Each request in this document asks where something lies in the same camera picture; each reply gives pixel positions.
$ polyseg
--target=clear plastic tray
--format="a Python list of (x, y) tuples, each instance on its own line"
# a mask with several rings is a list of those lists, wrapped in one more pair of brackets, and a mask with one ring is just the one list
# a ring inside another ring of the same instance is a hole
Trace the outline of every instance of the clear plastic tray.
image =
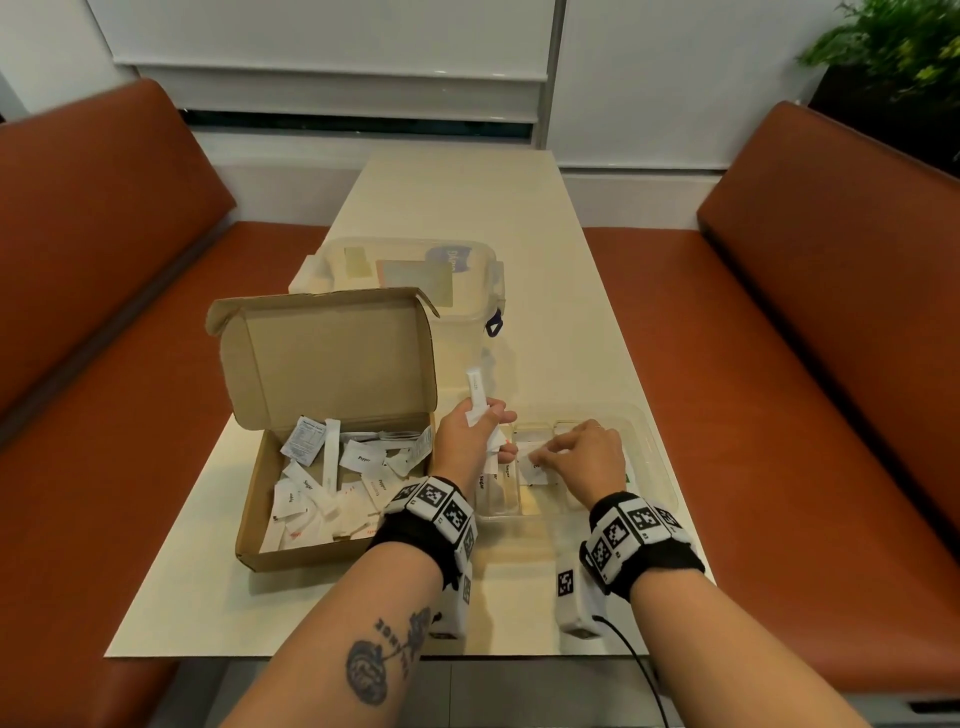
[[(524, 440), (549, 439), (558, 425), (569, 429), (587, 419), (616, 429), (628, 461), (628, 490), (666, 508), (677, 508), (677, 494), (646, 417), (638, 408), (625, 404), (555, 404), (517, 407), (516, 410), (516, 423), (504, 428), (505, 434), (518, 445)], [(571, 519), (586, 521), (587, 511), (555, 473), (547, 474), (545, 485), (524, 485), (520, 481), (525, 479), (525, 473), (520, 473), (516, 465), (501, 465), (499, 470), (496, 481), (485, 476), (484, 488), (476, 491), (476, 517), (481, 527), (535, 521), (557, 524), (571, 522)]]

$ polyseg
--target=table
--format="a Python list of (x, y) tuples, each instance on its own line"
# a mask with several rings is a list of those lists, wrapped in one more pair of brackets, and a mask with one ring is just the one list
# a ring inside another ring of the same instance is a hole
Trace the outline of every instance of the table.
[[(649, 426), (662, 482), (699, 547), (676, 476), (603, 284), (548, 152), (423, 144), (375, 154), (327, 240), (423, 237), (487, 243), (504, 261), (507, 314), (491, 340), (493, 388), (525, 408), (615, 403)], [(443, 390), (440, 410), (466, 392)], [(344, 567), (254, 574), (233, 556), (259, 443), (231, 418), (210, 453), (121, 623), (108, 657), (267, 657)], [(424, 654), (620, 655), (615, 638), (561, 635), (553, 619), (554, 563), (533, 536), (481, 536), (466, 643), (431, 642)], [(643, 651), (629, 605), (610, 618)]]

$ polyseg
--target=plastic container lid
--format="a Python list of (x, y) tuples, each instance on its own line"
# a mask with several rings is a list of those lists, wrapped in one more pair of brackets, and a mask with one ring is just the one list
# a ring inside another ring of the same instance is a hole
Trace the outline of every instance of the plastic container lid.
[(504, 308), (503, 264), (483, 243), (342, 237), (320, 248), (315, 275), (329, 290), (419, 288), (444, 322), (486, 323)]

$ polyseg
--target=hand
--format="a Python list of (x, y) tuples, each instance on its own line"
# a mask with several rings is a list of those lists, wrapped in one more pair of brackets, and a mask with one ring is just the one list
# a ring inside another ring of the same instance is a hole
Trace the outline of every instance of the hand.
[[(433, 438), (430, 474), (452, 480), (470, 502), (487, 459), (487, 440), (493, 433), (493, 428), (516, 421), (516, 412), (508, 410), (505, 402), (487, 398), (487, 404), (490, 409), (476, 425), (470, 427), (467, 424), (467, 413), (473, 405), (470, 399), (463, 400), (440, 420), (437, 434)], [(516, 445), (512, 443), (500, 448), (497, 456), (501, 463), (513, 462), (515, 458)]]
[(620, 433), (604, 429), (596, 420), (587, 420), (557, 435), (531, 452), (530, 462), (556, 471), (570, 493), (587, 509), (600, 498), (627, 487)]

